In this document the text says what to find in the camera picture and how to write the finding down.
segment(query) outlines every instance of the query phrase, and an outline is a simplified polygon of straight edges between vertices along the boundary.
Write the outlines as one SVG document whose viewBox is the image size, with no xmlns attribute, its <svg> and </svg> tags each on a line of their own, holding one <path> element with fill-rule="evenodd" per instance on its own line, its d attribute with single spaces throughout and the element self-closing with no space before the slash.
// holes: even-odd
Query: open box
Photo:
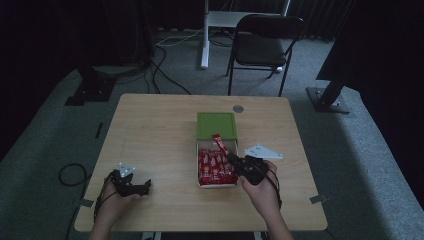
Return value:
<svg viewBox="0 0 424 240">
<path fill-rule="evenodd" d="M 234 183 L 221 184 L 201 184 L 199 164 L 200 151 L 207 149 L 211 151 L 219 151 L 219 147 L 213 139 L 212 135 L 218 133 L 221 136 L 227 150 L 238 155 L 237 149 L 237 130 L 234 119 L 234 113 L 223 112 L 201 112 L 197 114 L 197 142 L 196 142 L 196 162 L 197 162 L 197 182 L 201 188 L 226 188 L 237 186 L 237 181 Z"/>
</svg>

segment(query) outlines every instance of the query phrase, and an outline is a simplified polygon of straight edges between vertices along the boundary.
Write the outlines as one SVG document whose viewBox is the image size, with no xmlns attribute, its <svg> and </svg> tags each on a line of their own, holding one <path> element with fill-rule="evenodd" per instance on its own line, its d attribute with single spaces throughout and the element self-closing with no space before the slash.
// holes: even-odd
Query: person's left hand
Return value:
<svg viewBox="0 0 424 240">
<path fill-rule="evenodd" d="M 96 216 L 96 223 L 100 221 L 105 227 L 111 228 L 116 220 L 118 220 L 125 210 L 131 205 L 131 203 L 140 199 L 141 196 L 139 194 L 132 194 L 126 197 L 121 197 L 121 195 L 116 192 L 115 185 L 113 185 L 110 179 L 106 184 L 102 201 L 111 194 L 113 195 L 104 200 L 103 204 L 100 206 L 99 212 Z"/>
</svg>

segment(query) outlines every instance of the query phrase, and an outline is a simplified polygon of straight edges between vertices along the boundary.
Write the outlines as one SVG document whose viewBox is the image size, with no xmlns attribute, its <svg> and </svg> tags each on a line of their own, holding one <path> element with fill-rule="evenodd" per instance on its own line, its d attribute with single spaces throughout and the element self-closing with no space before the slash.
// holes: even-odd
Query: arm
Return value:
<svg viewBox="0 0 424 240">
<path fill-rule="evenodd" d="M 89 240 L 109 239 L 112 226 L 116 220 L 119 219 L 122 213 L 131 205 L 131 203 L 141 198 L 141 196 L 138 194 L 121 197 L 119 193 L 115 193 L 116 188 L 110 180 L 106 184 L 107 186 L 103 195 L 103 199 L 106 199 L 108 196 L 110 197 L 103 202 L 99 212 L 97 213 L 96 222 L 94 223 L 93 229 L 91 230 Z"/>
<path fill-rule="evenodd" d="M 273 172 L 277 172 L 277 167 L 269 161 L 265 161 Z M 267 173 L 276 182 L 274 174 Z M 281 216 L 278 207 L 277 193 L 268 180 L 253 186 L 245 177 L 240 177 L 243 189 L 247 192 L 256 211 L 265 220 L 268 233 L 272 240 L 293 240 L 290 230 Z"/>
</svg>

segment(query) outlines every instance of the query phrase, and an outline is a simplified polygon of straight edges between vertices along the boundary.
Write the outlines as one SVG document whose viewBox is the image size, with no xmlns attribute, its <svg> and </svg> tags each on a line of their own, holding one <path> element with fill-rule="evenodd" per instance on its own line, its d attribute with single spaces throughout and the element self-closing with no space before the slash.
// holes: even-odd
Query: chair backrest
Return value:
<svg viewBox="0 0 424 240">
<path fill-rule="evenodd" d="M 266 38 L 290 38 L 298 40 L 304 31 L 305 23 L 298 17 L 281 15 L 249 14 L 236 26 L 239 32 L 248 32 Z"/>
</svg>

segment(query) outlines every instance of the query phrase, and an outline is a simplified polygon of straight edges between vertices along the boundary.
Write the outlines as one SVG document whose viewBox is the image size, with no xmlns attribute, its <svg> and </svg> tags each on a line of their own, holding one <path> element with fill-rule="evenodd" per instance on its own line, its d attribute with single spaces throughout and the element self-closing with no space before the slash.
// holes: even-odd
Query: table leg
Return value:
<svg viewBox="0 0 424 240">
<path fill-rule="evenodd" d="M 208 15 L 209 15 L 209 0 L 205 0 L 205 23 L 204 23 L 204 37 L 203 37 L 203 51 L 202 51 L 202 63 L 201 68 L 208 68 L 209 61 L 209 23 L 208 23 Z"/>
</svg>

